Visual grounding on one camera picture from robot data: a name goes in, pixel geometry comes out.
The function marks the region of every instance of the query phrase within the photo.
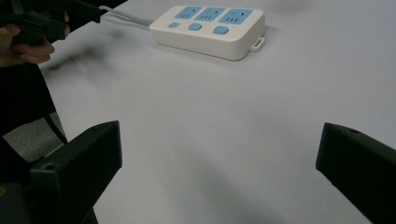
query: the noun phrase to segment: robotic arm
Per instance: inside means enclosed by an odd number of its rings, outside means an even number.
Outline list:
[[[39,35],[61,40],[65,39],[65,12],[74,13],[88,21],[100,22],[100,9],[83,1],[0,0],[0,27],[8,23],[18,25],[21,33],[16,37],[16,43],[37,45]]]

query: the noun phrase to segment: white cable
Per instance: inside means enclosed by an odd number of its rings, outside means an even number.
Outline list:
[[[133,16],[131,14],[128,14],[128,13],[125,13],[125,12],[122,12],[122,11],[114,10],[111,7],[100,6],[99,9],[106,10],[106,11],[109,11],[109,12],[114,13],[116,15],[122,16],[122,17],[128,19],[131,22],[134,22],[136,24],[143,25],[143,26],[150,26],[154,22],[154,20],[146,20],[146,19],[137,18],[137,17],[135,17],[135,16]]]

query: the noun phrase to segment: white table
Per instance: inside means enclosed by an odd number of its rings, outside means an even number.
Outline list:
[[[41,65],[65,133],[120,121],[123,167],[100,223],[369,221],[315,168],[325,122],[396,148],[396,1],[129,1],[262,8],[267,43],[231,62],[157,45],[104,17]]]

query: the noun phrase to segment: black sleeve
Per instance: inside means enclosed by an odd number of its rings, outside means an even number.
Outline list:
[[[0,183],[30,183],[29,163],[0,137]]]
[[[36,64],[0,68],[0,134],[55,112],[45,79]]]

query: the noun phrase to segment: white power strip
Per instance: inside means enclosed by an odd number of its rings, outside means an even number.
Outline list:
[[[261,9],[175,6],[149,29],[158,44],[233,61],[265,43]]]

